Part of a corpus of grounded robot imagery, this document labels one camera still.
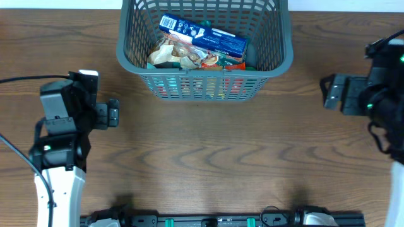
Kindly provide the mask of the beige Pantree snack bag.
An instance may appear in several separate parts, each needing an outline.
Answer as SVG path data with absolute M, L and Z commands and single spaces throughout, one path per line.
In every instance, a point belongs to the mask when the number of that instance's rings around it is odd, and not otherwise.
M 218 65 L 219 56 L 169 38 L 156 42 L 147 60 L 156 68 L 223 69 Z

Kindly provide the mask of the green lid jar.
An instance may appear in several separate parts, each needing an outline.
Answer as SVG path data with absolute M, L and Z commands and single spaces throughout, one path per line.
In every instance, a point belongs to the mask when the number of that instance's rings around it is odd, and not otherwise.
M 255 67 L 246 66 L 246 71 L 256 71 Z

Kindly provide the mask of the orange spaghetti packet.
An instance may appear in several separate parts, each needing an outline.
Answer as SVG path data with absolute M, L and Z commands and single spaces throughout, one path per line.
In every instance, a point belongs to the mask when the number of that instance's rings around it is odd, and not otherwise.
M 242 76 L 226 76 L 232 70 L 240 71 L 244 64 L 209 66 L 185 69 L 173 63 L 175 74 L 143 76 L 149 90 L 159 98 L 174 100 L 245 100 L 252 91 L 255 80 Z

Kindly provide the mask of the green Nescafe coffee bag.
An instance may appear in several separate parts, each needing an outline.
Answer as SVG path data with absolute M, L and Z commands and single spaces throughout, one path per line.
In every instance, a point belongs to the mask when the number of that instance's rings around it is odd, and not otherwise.
M 245 70 L 246 69 L 246 63 L 245 63 L 246 52 L 244 54 L 244 57 L 240 59 L 240 58 L 230 57 L 230 56 L 220 54 L 220 53 L 216 53 L 216 52 L 211 52 L 209 50 L 205 50 L 205 51 L 208 51 L 210 54 L 215 54 L 215 55 L 219 56 L 218 65 L 222 66 L 223 69 L 239 69 L 239 70 Z

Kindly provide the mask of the blue Kleenex tissue box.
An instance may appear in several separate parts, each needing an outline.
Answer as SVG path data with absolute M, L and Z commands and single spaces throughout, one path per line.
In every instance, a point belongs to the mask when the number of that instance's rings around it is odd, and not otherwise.
M 163 14 L 158 25 L 159 29 L 172 40 L 211 52 L 241 59 L 247 50 L 245 38 L 168 13 Z

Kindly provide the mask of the small teal tissue packet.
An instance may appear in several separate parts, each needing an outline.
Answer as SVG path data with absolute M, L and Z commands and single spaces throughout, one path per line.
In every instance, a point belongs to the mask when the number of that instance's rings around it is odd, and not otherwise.
M 156 69 L 156 67 L 150 63 L 147 63 L 146 68 L 147 69 Z

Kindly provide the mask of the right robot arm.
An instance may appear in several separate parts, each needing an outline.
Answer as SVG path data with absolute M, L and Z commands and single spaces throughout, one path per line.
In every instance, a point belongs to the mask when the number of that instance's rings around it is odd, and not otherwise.
M 402 35 L 399 31 L 366 46 L 364 57 L 372 61 L 368 76 L 332 74 L 319 82 L 325 108 L 339 106 L 343 115 L 368 117 L 368 132 L 374 127 L 385 131 L 387 148 L 377 134 L 371 136 L 378 150 L 393 160 L 386 226 L 403 226 Z

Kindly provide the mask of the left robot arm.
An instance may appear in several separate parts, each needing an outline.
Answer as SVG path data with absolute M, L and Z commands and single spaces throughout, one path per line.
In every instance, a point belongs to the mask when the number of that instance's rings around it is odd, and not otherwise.
M 99 73 L 81 69 L 44 84 L 45 116 L 35 126 L 30 161 L 37 172 L 38 226 L 79 226 L 91 131 L 119 125 L 119 100 L 97 102 Z

